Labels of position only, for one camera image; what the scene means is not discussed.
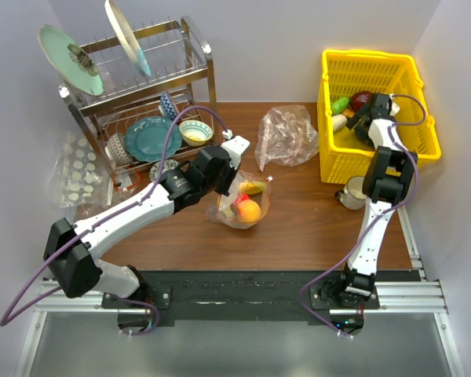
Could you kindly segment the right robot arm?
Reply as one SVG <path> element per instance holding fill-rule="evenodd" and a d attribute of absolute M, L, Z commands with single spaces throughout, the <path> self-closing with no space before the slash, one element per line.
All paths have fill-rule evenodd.
<path fill-rule="evenodd" d="M 418 170 L 418 155 L 404 146 L 396 130 L 398 97 L 412 98 L 375 93 L 347 122 L 350 130 L 364 132 L 374 146 L 374 156 L 363 179 L 366 201 L 360 235 L 332 293 L 335 303 L 345 309 L 361 305 L 374 293 L 385 231 L 396 209 L 406 203 Z"/>

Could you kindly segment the yellow toy banana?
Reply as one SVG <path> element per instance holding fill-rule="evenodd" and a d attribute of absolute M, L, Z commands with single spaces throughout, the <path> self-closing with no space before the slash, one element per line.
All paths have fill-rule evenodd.
<path fill-rule="evenodd" d="M 266 181 L 244 181 L 239 185 L 239 194 L 256 195 L 267 188 Z"/>

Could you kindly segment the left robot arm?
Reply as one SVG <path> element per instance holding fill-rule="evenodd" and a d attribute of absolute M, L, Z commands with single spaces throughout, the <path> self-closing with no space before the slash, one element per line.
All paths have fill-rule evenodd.
<path fill-rule="evenodd" d="M 248 143 L 241 137 L 202 148 L 191 161 L 159 176 L 130 199 L 71 225 L 56 221 L 49 233 L 44 259 L 68 298 L 88 291 L 119 296 L 130 308 L 151 296 L 145 279 L 132 266 L 103 261 L 119 241 L 152 222 L 197 204 L 207 193 L 228 195 Z"/>

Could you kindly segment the clear zip top bag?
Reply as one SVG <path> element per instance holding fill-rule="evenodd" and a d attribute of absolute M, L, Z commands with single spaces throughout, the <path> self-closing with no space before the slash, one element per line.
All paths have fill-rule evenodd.
<path fill-rule="evenodd" d="M 272 191 L 271 183 L 273 181 L 272 176 L 266 178 L 260 178 L 250 173 L 240 170 L 235 176 L 234 181 L 229 189 L 229 195 L 218 195 L 216 200 L 208 206 L 206 210 L 206 217 L 211 222 L 217 222 L 225 224 L 233 229 L 249 229 L 255 226 L 255 223 L 241 223 L 236 217 L 236 199 L 239 195 L 239 185 L 244 181 L 266 181 L 267 188 L 261 193 L 249 196 L 251 200 L 257 202 L 261 207 L 261 221 L 268 212 L 270 207 L 270 194 Z"/>

